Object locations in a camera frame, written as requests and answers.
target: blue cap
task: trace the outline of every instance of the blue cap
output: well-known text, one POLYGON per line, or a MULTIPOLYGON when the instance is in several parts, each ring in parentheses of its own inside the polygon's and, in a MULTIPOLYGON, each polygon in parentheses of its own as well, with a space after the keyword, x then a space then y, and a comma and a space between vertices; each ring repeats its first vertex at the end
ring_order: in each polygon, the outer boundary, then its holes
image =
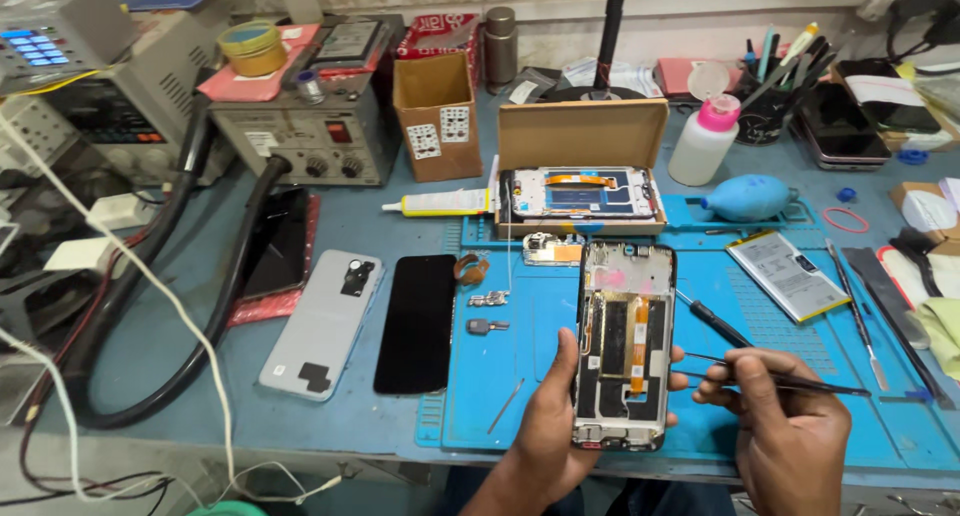
POLYGON ((855 197, 857 197, 857 191, 853 188, 843 188, 837 192, 837 200, 840 203, 847 203, 855 197))
POLYGON ((920 166, 927 163, 930 151, 917 149, 903 149, 896 153, 896 159, 907 166, 920 166))

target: hand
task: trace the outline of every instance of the hand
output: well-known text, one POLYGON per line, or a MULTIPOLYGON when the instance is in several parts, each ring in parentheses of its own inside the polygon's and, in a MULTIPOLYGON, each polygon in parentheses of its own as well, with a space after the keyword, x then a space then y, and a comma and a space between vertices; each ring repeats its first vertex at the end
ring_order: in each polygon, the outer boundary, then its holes
MULTIPOLYGON (((483 497, 498 498, 498 514, 541 514, 576 488, 594 469, 600 450, 574 448, 571 444, 573 405, 570 382, 577 373, 580 346, 569 328, 557 334, 557 356, 543 381, 527 402, 523 422, 512 446, 504 454, 480 491, 462 512, 477 514, 483 497)), ((684 351, 674 346, 670 361, 678 363, 684 351)), ((670 375, 670 390, 684 390, 689 380, 683 374, 670 375)), ((667 427, 677 425, 677 415, 667 414, 667 427)))
POLYGON ((723 406, 740 417, 736 466, 762 516, 834 516, 850 435, 850 412, 834 394, 777 391, 769 372, 822 379, 789 352, 728 350, 740 392, 723 388, 726 366, 714 364, 693 392, 698 404, 723 406))

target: metal thermos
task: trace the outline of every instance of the metal thermos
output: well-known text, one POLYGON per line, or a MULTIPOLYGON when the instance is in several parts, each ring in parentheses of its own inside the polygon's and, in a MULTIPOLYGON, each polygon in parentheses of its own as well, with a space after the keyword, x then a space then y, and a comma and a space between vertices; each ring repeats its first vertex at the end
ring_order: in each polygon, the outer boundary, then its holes
POLYGON ((490 94, 497 95, 517 77, 517 15, 511 7, 497 6, 486 13, 484 62, 490 94))

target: silicone repair mat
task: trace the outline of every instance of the silicone repair mat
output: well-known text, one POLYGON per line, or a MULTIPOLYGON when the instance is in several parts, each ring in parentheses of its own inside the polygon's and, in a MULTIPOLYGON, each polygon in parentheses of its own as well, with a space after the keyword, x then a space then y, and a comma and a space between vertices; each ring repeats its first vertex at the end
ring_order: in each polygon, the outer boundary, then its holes
MULTIPOLYGON (((960 470, 960 452, 952 434, 960 429, 949 426, 956 423, 957 411, 944 411, 916 397, 918 391, 925 392, 920 378, 846 260, 854 299, 861 306, 890 385, 886 392, 877 387, 869 355, 846 305, 800 325, 793 323, 724 250, 726 244, 746 237, 753 230, 750 225, 711 221, 711 215, 697 205, 699 198, 664 195, 662 201, 670 224, 655 239, 677 250, 680 291, 701 300, 755 345, 800 356, 825 382, 872 392, 870 398, 840 397, 852 414, 854 428, 846 465, 960 470), (705 234, 707 229, 728 232, 705 234)), ((556 354, 558 329, 569 327, 576 333, 579 269, 526 266, 521 241, 511 241, 508 252, 506 241, 492 239, 490 227, 484 218, 473 217, 463 218, 448 230, 450 239, 461 236, 461 255, 475 252, 486 256, 490 266, 483 282, 458 289, 447 390, 424 396, 420 402, 416 442, 423 446, 508 448, 527 400, 556 354), (472 295, 501 290, 510 290, 508 303, 467 305, 472 295), (471 318, 507 321, 510 327, 482 336, 468 334, 465 327, 471 318)), ((779 230, 810 262, 839 282, 824 244, 823 228, 803 201, 791 204, 762 227, 779 230)), ((731 347, 682 301, 675 312, 673 338, 684 350, 713 357, 722 357, 731 347)), ((708 365, 687 358, 676 368, 703 373, 708 365)), ((736 418, 726 409, 694 403, 691 391, 671 393, 668 408, 677 413, 679 425, 667 431, 661 450, 623 458, 731 461, 738 432, 736 418)))

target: orange flex cable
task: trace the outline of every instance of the orange flex cable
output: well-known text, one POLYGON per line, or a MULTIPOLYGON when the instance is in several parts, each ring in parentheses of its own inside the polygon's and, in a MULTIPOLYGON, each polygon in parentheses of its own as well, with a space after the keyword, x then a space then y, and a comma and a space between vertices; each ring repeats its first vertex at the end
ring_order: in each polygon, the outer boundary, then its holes
POLYGON ((633 329, 633 368, 630 371, 630 392, 639 395, 643 392, 643 366, 647 354, 647 319, 650 314, 650 301, 640 298, 636 307, 636 325, 633 329))

